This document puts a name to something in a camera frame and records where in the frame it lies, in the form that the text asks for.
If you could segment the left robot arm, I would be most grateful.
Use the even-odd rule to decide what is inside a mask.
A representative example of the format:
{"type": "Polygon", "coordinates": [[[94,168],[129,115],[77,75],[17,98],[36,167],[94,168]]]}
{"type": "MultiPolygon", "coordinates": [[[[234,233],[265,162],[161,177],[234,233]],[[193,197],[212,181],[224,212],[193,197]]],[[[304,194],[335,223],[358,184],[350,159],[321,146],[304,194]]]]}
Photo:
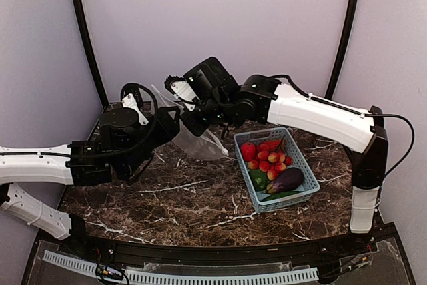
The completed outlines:
{"type": "Polygon", "coordinates": [[[80,256],[94,250],[85,234],[83,218],[60,212],[24,191],[21,182],[53,182],[65,186],[96,186],[119,180],[134,184],[153,157],[155,148],[179,133],[180,110],[161,107],[141,120],[142,114],[119,107],[99,118],[95,141],[38,151],[1,148],[1,209],[67,243],[80,256]]]}

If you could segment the light blue plastic basket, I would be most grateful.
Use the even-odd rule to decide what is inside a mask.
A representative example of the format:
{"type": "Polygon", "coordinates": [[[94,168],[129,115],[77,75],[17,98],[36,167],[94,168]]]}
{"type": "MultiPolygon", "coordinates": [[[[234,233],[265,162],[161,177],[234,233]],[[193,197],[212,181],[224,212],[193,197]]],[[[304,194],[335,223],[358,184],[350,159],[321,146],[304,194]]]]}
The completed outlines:
{"type": "Polygon", "coordinates": [[[273,212],[309,200],[320,185],[284,127],[234,136],[238,159],[255,212],[273,212]]]}

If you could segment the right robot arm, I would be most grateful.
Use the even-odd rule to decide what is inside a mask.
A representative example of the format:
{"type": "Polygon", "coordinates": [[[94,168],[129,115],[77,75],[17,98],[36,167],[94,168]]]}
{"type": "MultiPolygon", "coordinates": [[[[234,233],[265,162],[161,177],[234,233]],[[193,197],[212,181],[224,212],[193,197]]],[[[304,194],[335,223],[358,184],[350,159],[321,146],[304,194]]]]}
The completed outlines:
{"type": "Polygon", "coordinates": [[[342,144],[352,163],[350,232],[340,242],[347,254],[366,243],[386,175],[388,138],[380,109],[347,107],[303,93],[291,81],[253,75],[239,85],[232,76],[186,75],[171,85],[185,103],[186,128],[200,136],[213,124],[240,127],[245,121],[298,128],[342,144]]]}

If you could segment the purple toy eggplant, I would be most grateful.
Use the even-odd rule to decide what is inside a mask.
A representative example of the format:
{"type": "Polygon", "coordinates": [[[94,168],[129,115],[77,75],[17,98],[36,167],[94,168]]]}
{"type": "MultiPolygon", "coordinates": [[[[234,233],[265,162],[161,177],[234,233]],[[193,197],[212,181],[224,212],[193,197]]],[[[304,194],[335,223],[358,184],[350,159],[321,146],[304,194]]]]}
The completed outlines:
{"type": "Polygon", "coordinates": [[[290,168],[280,173],[276,179],[272,180],[267,186],[265,193],[276,194],[288,192],[296,189],[304,182],[303,171],[299,168],[290,168]]]}

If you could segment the clear dotted zip bag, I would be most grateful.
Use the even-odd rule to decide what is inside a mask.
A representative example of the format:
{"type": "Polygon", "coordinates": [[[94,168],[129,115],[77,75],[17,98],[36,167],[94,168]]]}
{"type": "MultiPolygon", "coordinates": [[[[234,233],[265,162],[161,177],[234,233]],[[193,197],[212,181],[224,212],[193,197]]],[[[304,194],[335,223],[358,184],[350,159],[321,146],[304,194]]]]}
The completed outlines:
{"type": "MultiPolygon", "coordinates": [[[[181,113],[187,110],[182,104],[174,102],[162,94],[153,84],[151,84],[151,89],[160,107],[178,107],[181,113]]],[[[205,161],[229,156],[229,151],[209,129],[197,137],[184,126],[182,120],[179,121],[179,125],[180,131],[172,142],[187,155],[205,161]]]]}

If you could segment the green toy lime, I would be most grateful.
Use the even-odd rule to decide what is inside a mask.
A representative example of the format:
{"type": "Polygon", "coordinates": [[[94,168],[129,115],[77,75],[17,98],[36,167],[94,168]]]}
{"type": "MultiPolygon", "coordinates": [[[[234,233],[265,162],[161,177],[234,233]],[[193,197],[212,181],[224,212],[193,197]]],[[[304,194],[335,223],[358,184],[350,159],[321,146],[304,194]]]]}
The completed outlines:
{"type": "Polygon", "coordinates": [[[261,192],[266,189],[269,180],[265,172],[261,170],[250,170],[249,175],[255,191],[261,192]]]}

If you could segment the green toy cucumber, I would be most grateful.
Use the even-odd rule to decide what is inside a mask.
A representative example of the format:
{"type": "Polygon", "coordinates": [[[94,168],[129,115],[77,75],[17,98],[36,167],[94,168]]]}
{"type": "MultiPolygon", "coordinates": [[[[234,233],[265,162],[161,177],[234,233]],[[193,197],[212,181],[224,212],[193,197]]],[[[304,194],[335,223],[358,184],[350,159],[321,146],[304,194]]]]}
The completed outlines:
{"type": "Polygon", "coordinates": [[[280,192],[280,193],[276,193],[276,194],[270,194],[269,196],[263,198],[262,202],[280,199],[280,198],[285,198],[285,197],[293,196],[295,194],[300,194],[300,193],[301,193],[301,191],[292,190],[292,191],[280,192]]]}

